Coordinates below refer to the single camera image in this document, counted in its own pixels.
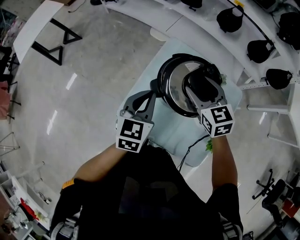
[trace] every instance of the table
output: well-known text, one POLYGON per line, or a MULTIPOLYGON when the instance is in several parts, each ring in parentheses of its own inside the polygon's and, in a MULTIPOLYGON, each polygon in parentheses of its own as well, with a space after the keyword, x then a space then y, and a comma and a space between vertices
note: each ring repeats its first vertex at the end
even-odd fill
MULTIPOLYGON (((150 89, 150 81, 157 77, 162 64, 175 53, 188 53, 204 58, 181 41, 174 38, 169 39, 127 94, 118 109, 117 115, 119 115, 120 110, 123 108, 124 103, 129 96, 150 89)), ((227 79, 226 82, 227 84, 222 87, 228 103, 231 104, 232 109, 235 110, 242 98, 242 91, 231 82, 230 79, 227 79)), ((156 99, 152 121, 154 122, 154 127, 149 135, 149 139, 171 154, 179 157, 183 157, 186 154, 190 145, 199 138, 207 135, 204 127, 199 125, 197 120, 179 115, 168 107, 160 98, 156 99)), ((185 160, 186 164, 196 167, 207 157, 209 152, 205 149, 208 140, 209 138, 206 138, 199 142, 196 147, 191 148, 191 151, 185 160)))
POLYGON ((48 59, 52 60, 59 66, 62 65, 62 53, 63 47, 58 46, 51 50, 46 49, 41 44, 35 41, 39 33, 43 30, 48 22, 51 22, 55 26, 61 28, 65 31, 63 44, 72 43, 74 41, 81 40, 82 37, 74 33, 72 30, 61 24, 60 22, 53 19, 53 16, 64 6, 64 4, 59 2, 54 2, 51 0, 45 0, 41 6, 33 13, 30 19, 23 26, 22 30, 18 34, 14 41, 15 53, 18 57, 19 63, 21 63, 27 53, 27 51, 32 47, 34 50, 38 51, 40 54, 44 55, 48 59), (68 35, 72 35, 74 38, 68 40, 68 35), (50 53, 54 51, 59 51, 59 58, 56 59, 50 53))
POLYGON ((261 111, 261 112, 276 112, 279 114, 286 114, 289 116, 292 127, 296 136, 296 141, 286 139, 282 136, 277 136, 273 134, 268 134, 268 138, 286 143, 293 147, 300 147, 300 84, 291 84, 291 90, 289 94, 289 100, 287 105, 248 105, 248 110, 251 111, 261 111))

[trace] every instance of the pressure cooker lid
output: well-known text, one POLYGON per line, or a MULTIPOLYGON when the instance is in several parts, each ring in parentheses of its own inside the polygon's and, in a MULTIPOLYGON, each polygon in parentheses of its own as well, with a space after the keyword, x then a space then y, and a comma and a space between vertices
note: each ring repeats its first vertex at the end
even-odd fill
POLYGON ((165 68, 163 74, 163 92, 165 101, 176 112, 187 117, 196 117, 198 112, 191 100, 187 97, 183 90, 183 80, 185 77, 196 68, 203 67, 204 63, 191 60, 178 64, 172 71, 168 67, 165 68))

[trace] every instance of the grey tiled floor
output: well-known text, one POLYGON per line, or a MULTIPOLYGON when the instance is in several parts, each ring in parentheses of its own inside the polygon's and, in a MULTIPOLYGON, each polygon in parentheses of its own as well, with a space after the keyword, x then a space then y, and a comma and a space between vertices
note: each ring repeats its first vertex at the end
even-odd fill
POLYGON ((27 21, 44 0, 2 0, 1 8, 27 21))
MULTIPOLYGON (((75 13, 67 11, 63 8, 55 19, 83 40, 64 48, 61 67, 30 49, 16 76, 22 106, 14 108, 11 125, 0 122, 1 135, 12 129, 21 146, 3 158, 5 164, 17 174, 45 161, 43 179, 56 192, 81 164, 114 142, 116 110, 163 44, 150 36, 149 26, 119 13, 107 15, 101 6, 86 3, 75 13), (77 77, 67 90, 74 74, 77 77)), ((37 40, 51 49, 62 38, 63 32, 49 24, 37 40)), ((284 102, 281 92, 273 89, 245 91, 234 132, 228 137, 239 173, 242 222, 245 232, 253 230, 256 236, 272 217, 260 199, 251 198, 258 190, 255 181, 266 178, 271 167, 276 179, 284 177, 298 150, 266 137, 273 114, 260 123, 262 113, 250 112, 246 106, 284 102)), ((206 201, 212 190, 211 159, 190 173, 188 184, 206 201)))

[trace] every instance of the white shelf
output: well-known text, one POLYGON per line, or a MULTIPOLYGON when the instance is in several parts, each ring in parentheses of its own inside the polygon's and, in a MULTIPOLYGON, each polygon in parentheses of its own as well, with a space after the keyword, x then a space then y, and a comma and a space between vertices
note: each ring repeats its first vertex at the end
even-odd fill
POLYGON ((29 186, 24 178, 17 180, 13 176, 12 183, 15 187, 15 195, 19 200, 22 198, 24 201, 28 202, 28 205, 35 212, 39 211, 44 217, 48 216, 48 213, 43 208, 46 203, 44 203, 40 196, 29 186))
POLYGON ((4 173, 0 174, 0 184, 4 183, 5 181, 7 181, 10 177, 10 174, 8 171, 5 171, 4 173))
POLYGON ((165 0, 155 0, 168 8, 175 10, 176 12, 184 15, 189 20, 193 21, 209 34, 211 34, 216 40, 218 40, 246 69, 246 71, 252 76, 252 78, 259 82, 264 76, 260 75, 258 64, 250 61, 247 56, 247 45, 250 41, 260 40, 261 36, 257 36, 247 24, 243 24, 242 27, 234 33, 224 33, 216 20, 206 21, 199 13, 189 9, 187 5, 181 1, 168 2, 165 0))
POLYGON ((13 187, 13 184, 12 184, 12 182, 11 182, 11 178, 10 178, 10 179, 7 179, 5 182, 1 183, 1 186, 2 186, 3 189, 5 189, 5 190, 8 190, 8 189, 12 188, 12 187, 13 187))
POLYGON ((298 52, 291 48, 291 46, 277 36, 279 31, 272 16, 266 13, 253 0, 239 0, 244 4, 244 12, 257 24, 257 26, 264 32, 264 34, 274 43, 279 54, 284 59, 282 70, 289 70, 295 74, 299 70, 298 52))
POLYGON ((166 32, 181 14, 162 7, 153 0, 119 0, 118 2, 107 2, 106 7, 135 18, 160 32, 166 32))
POLYGON ((267 70, 270 68, 283 69, 282 66, 285 65, 285 59, 282 56, 277 56, 275 58, 267 59, 261 66, 260 70, 262 75, 266 76, 267 70))
POLYGON ((12 202, 10 201, 9 197, 7 196, 5 189, 0 185, 0 193, 2 193, 2 195, 4 196, 6 202, 9 204, 9 206, 14 209, 15 206, 12 204, 12 202))
POLYGON ((189 19, 180 18, 166 33, 184 42, 215 64, 227 75, 227 80, 236 83, 240 78, 244 67, 220 42, 189 19))

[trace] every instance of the office chair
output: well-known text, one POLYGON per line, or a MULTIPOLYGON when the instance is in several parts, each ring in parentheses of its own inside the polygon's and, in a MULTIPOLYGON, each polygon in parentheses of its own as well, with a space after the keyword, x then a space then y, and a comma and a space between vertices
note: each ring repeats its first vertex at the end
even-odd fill
POLYGON ((289 198, 296 207, 300 206, 300 187, 296 187, 300 173, 296 174, 290 184, 286 184, 284 180, 279 179, 275 185, 273 184, 272 174, 273 171, 270 169, 270 177, 266 186, 260 184, 259 180, 256 181, 258 185, 263 187, 263 190, 256 197, 252 196, 252 198, 256 199, 260 195, 267 195, 262 201, 262 207, 271 213, 277 227, 282 228, 283 220, 279 210, 283 206, 284 201, 289 198))
POLYGON ((12 57, 10 57, 10 54, 12 52, 11 47, 2 47, 0 46, 0 52, 4 53, 4 56, 0 60, 0 82, 7 81, 8 86, 11 85, 11 82, 13 80, 13 65, 20 65, 18 62, 16 62, 17 55, 14 53, 12 57), (4 74, 5 68, 8 67, 9 74, 4 74))
POLYGON ((250 232, 248 232, 248 233, 246 233, 244 236, 243 236, 243 238, 242 238, 242 240, 253 240, 254 238, 253 238, 253 231, 250 231, 250 232))
POLYGON ((268 194, 268 192, 270 191, 270 187, 273 185, 274 183, 274 179, 272 178, 272 175, 273 175, 273 170, 270 169, 269 172, 271 173, 270 176, 269 176, 269 180, 268 180, 268 183, 267 185, 263 185, 259 182, 259 180, 256 181, 256 184, 258 184, 259 186, 263 187, 263 190, 257 195, 253 195, 252 196, 252 199, 255 200, 256 198, 258 198, 259 196, 266 196, 266 194, 268 194))

